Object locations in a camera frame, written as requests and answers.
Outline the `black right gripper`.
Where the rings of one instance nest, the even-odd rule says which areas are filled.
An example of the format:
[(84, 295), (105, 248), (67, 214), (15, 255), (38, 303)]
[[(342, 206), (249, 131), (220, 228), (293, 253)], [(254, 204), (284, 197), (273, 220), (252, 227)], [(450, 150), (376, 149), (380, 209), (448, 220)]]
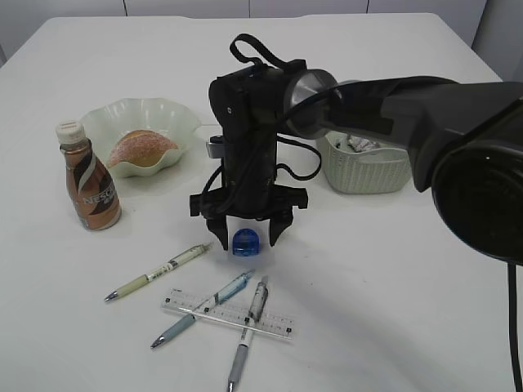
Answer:
[(277, 185), (277, 136), (286, 133), (283, 117), (289, 108), (286, 94), (301, 76), (272, 67), (248, 67), (214, 80), (209, 87), (212, 111), (222, 129), (225, 156), (219, 174), (221, 187), (206, 186), (190, 197), (190, 214), (203, 216), (208, 230), (229, 249), (224, 216), (265, 220), (269, 243), (293, 223), (294, 207), (305, 209), (303, 188)]

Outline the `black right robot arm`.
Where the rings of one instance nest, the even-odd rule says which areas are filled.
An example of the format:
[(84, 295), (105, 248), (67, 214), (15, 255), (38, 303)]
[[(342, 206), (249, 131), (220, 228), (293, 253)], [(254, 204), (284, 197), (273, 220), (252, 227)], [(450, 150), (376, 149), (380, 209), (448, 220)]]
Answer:
[(216, 177), (190, 197), (222, 244), (230, 216), (269, 221), (275, 242), (306, 208), (303, 188), (275, 182), (276, 143), (339, 131), (406, 151), (418, 191), (430, 190), (447, 227), (472, 249), (522, 262), (522, 85), (409, 77), (337, 83), (319, 69), (253, 66), (214, 80), (222, 134)]

